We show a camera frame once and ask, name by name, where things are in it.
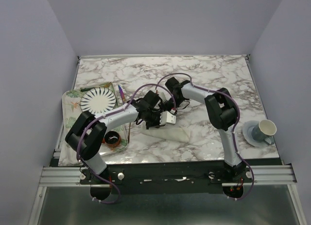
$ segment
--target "gray floor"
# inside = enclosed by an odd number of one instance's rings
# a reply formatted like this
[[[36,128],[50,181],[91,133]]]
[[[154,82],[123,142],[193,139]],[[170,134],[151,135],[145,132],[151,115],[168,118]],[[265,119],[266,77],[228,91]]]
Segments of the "gray floor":
[[[116,205],[92,202],[88,188],[50,188],[41,225],[295,225],[287,186],[256,186],[249,197],[124,195]]]

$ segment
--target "marble table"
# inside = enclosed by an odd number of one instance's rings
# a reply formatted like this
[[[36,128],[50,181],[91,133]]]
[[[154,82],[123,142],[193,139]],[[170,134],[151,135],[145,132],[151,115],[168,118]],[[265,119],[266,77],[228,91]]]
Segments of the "marble table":
[[[246,61],[241,55],[81,59],[75,88],[111,81],[116,85],[121,85],[128,99],[139,86],[156,83],[161,77],[173,72],[190,74],[193,83],[200,86],[210,89],[226,87],[229,90],[241,110],[241,121],[236,131],[240,152],[244,158],[279,157],[275,145],[257,148],[248,144],[243,138],[243,124],[249,120],[265,119],[265,114]],[[186,76],[176,78],[179,81],[187,79]],[[148,90],[150,88],[147,87],[141,90],[137,98],[143,97]],[[133,123],[127,149],[103,156],[103,159],[108,164],[124,164],[222,160],[224,158],[219,133],[210,124],[204,105],[191,101],[186,109],[178,112],[177,120],[177,125],[190,131],[189,143],[143,135],[140,133],[141,127]],[[63,145],[59,166],[70,166],[76,163],[75,161],[75,152]]]

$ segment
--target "teacup handle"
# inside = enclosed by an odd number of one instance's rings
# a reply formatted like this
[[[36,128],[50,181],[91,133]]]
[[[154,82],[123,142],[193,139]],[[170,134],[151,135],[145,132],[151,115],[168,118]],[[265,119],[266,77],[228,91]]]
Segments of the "teacup handle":
[[[275,143],[274,138],[272,136],[266,138],[264,140],[264,142],[267,143],[268,145],[273,145]]]

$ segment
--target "white napkin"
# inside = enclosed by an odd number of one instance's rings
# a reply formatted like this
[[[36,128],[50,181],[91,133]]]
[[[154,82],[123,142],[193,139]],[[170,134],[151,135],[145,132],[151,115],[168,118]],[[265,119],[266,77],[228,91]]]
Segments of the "white napkin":
[[[149,129],[146,129],[146,126],[144,125],[141,129],[141,133],[155,138],[179,141],[184,143],[189,142],[190,139],[189,130],[173,125],[165,125],[160,128],[149,128]]]

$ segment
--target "white plate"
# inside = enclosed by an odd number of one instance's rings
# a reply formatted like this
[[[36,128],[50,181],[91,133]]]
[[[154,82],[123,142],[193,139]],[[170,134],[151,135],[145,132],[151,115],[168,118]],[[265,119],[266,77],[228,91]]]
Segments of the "white plate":
[[[116,96],[110,89],[96,87],[84,94],[80,102],[80,107],[82,111],[97,114],[112,110],[115,104]]]

